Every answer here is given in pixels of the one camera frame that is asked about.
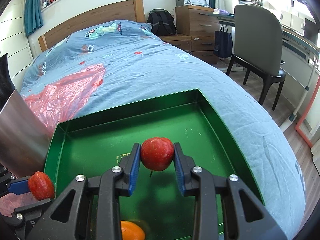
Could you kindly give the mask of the green metal tray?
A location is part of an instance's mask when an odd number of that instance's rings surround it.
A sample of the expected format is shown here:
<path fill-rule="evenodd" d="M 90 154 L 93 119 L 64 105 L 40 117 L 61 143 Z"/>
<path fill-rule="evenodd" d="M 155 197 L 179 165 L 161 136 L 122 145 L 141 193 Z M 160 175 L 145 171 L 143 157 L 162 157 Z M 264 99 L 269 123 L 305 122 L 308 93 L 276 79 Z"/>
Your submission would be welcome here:
<path fill-rule="evenodd" d="M 198 89 L 140 100 L 57 125 L 45 173 L 60 194 L 77 175 L 100 176 L 130 154 L 135 143 L 165 137 L 212 174 L 238 175 L 261 192 L 245 156 L 208 96 Z M 146 239 L 190 239 L 194 199 L 181 195 L 174 166 L 139 168 L 131 197 L 120 199 L 120 217 L 139 225 Z"/>

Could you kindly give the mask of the low wooden nightstand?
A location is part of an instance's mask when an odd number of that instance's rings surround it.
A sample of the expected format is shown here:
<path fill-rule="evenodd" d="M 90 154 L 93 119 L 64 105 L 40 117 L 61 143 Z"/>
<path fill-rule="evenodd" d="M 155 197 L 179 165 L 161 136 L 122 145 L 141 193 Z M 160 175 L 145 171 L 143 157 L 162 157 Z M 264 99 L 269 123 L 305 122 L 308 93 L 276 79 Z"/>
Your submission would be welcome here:
<path fill-rule="evenodd" d="M 214 54 L 214 36 L 187 36 L 177 34 L 160 36 L 159 38 L 181 50 L 185 50 L 208 64 L 217 64 L 218 62 L 219 58 Z"/>

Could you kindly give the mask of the wooden headboard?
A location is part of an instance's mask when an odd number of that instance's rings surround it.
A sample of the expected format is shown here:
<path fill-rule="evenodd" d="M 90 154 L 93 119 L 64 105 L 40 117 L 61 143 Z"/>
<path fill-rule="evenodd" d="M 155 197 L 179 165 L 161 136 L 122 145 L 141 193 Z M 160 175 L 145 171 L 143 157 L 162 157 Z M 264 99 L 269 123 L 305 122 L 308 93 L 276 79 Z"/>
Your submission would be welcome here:
<path fill-rule="evenodd" d="M 113 20 L 145 22 L 143 0 L 126 0 L 103 5 L 60 23 L 38 37 L 42 52 L 52 48 L 72 33 Z"/>

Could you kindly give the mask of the black backpack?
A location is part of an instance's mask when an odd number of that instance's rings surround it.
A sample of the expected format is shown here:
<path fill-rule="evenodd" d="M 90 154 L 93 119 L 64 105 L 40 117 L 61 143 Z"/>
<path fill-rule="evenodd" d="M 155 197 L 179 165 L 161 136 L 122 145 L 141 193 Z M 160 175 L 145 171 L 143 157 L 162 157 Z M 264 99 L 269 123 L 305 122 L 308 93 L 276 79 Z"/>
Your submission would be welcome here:
<path fill-rule="evenodd" d="M 151 32 L 156 36 L 171 36 L 176 34 L 174 18 L 164 9 L 153 9 L 150 11 L 147 23 L 151 24 Z"/>

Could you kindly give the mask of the grey chair black legs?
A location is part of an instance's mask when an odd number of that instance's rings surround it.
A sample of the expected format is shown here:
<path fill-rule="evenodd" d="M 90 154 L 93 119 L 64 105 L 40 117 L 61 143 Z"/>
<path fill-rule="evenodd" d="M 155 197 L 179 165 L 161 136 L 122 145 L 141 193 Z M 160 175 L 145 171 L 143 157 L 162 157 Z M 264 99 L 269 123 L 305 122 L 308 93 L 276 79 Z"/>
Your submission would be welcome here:
<path fill-rule="evenodd" d="M 276 109 L 286 79 L 281 65 L 283 29 L 276 16 L 269 10 L 254 4 L 237 4 L 234 8 L 235 41 L 226 75 L 233 64 L 246 68 L 245 85 L 250 72 L 263 80 L 259 104 L 262 105 L 269 89 L 277 83 L 278 90 L 272 110 Z"/>

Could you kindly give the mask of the pink plastic sheet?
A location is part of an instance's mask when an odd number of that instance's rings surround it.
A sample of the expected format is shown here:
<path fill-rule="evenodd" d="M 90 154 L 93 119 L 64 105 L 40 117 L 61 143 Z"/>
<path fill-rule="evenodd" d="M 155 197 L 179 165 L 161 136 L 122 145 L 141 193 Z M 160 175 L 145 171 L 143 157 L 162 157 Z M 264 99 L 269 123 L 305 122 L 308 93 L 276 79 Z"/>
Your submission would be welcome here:
<path fill-rule="evenodd" d="M 88 103 L 90 96 L 103 83 L 105 73 L 105 65 L 93 64 L 47 85 L 40 93 L 23 100 L 53 137 L 58 123 L 75 117 Z"/>

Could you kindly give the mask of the black computer monitor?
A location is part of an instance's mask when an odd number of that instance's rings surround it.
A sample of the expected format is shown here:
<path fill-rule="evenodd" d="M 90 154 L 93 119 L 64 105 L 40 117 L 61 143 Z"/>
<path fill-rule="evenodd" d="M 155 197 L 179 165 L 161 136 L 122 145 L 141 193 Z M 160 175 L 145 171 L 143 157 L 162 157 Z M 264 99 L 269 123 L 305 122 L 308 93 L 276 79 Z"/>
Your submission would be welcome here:
<path fill-rule="evenodd" d="M 304 23 L 304 37 L 310 42 L 317 44 L 318 33 L 319 29 L 317 24 L 306 18 Z"/>

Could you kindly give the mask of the red apple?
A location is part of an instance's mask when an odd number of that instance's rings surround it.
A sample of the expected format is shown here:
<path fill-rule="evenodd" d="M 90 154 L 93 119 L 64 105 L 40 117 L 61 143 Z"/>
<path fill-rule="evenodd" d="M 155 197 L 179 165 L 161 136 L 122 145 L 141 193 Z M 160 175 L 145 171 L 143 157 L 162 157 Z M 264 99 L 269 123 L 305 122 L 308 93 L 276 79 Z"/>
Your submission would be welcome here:
<path fill-rule="evenodd" d="M 143 165 L 152 171 L 164 171 L 174 158 L 174 146 L 170 139 L 153 137 L 144 141 L 140 149 Z"/>
<path fill-rule="evenodd" d="M 37 200 L 54 199 L 55 197 L 53 182 L 44 172 L 37 171 L 30 176 L 28 187 Z"/>

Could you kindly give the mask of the white wardrobe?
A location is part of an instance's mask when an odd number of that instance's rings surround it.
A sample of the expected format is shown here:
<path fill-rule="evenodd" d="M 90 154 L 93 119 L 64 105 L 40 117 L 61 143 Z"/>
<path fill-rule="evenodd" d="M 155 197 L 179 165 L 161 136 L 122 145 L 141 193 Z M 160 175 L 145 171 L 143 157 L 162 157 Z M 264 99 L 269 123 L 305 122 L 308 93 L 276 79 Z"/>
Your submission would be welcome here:
<path fill-rule="evenodd" d="M 8 55 L 12 83 L 21 90 L 33 56 L 24 31 L 24 0 L 11 0 L 1 14 L 1 55 Z"/>

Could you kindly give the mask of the small orange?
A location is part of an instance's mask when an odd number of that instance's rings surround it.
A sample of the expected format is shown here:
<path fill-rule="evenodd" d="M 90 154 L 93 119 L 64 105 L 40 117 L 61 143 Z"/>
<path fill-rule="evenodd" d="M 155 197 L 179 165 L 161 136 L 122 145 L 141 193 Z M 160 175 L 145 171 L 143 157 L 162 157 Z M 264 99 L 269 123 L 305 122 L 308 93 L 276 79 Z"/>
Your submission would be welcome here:
<path fill-rule="evenodd" d="M 123 240 L 144 240 L 145 232 L 137 224 L 129 221 L 122 220 L 121 233 Z"/>

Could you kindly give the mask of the teal curtain left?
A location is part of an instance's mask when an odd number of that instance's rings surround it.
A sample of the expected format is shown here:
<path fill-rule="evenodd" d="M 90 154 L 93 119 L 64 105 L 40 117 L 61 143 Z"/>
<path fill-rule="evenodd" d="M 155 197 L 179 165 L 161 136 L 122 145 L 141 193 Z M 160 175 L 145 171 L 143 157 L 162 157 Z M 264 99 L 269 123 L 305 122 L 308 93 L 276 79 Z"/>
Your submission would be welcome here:
<path fill-rule="evenodd" d="M 40 0 L 26 0 L 24 6 L 24 30 L 29 37 L 37 29 L 43 27 Z"/>

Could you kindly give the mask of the black steel electric kettle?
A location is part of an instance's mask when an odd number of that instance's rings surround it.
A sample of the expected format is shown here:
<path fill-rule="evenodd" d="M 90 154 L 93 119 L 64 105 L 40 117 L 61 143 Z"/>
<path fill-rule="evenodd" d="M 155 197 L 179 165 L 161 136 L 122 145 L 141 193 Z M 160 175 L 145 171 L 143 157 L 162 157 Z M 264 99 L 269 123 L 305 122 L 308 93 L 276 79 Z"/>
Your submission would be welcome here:
<path fill-rule="evenodd" d="M 1 56 L 1 164 L 17 177 L 43 171 L 51 137 L 12 83 L 8 55 Z"/>

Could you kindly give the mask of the blue patterned bed cover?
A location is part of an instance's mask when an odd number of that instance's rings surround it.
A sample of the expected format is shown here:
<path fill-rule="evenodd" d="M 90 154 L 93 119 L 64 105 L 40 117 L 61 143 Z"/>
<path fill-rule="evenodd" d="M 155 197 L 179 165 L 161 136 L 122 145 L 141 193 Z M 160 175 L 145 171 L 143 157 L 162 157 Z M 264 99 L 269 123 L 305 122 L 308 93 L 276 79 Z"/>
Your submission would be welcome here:
<path fill-rule="evenodd" d="M 23 78 L 21 96 L 29 98 L 99 63 L 106 66 L 103 83 L 69 120 L 140 100 L 200 90 L 242 150 L 264 206 L 286 237 L 295 237 L 305 210 L 304 178 L 278 125 L 225 73 L 163 42 L 148 24 L 118 20 L 74 32 L 33 61 Z"/>

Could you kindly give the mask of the wooden drawer cabinet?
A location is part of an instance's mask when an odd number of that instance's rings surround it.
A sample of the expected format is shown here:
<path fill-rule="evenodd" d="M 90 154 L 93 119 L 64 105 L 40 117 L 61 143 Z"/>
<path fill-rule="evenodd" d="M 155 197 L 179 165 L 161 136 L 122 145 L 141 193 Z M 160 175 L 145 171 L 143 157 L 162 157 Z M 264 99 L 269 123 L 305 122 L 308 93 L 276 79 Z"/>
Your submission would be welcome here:
<path fill-rule="evenodd" d="M 196 5 L 175 7 L 176 30 L 187 36 L 214 36 L 220 24 L 214 9 Z"/>

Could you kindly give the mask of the dark blue tote bag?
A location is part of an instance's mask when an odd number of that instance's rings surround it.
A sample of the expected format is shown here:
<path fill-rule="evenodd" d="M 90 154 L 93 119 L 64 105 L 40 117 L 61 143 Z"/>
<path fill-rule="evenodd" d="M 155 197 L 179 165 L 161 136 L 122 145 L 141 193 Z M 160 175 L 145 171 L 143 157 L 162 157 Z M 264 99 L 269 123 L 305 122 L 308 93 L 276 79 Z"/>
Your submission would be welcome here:
<path fill-rule="evenodd" d="M 228 32 L 227 25 L 223 24 L 219 31 L 215 31 L 214 55 L 219 58 L 228 58 L 232 53 L 232 34 Z"/>

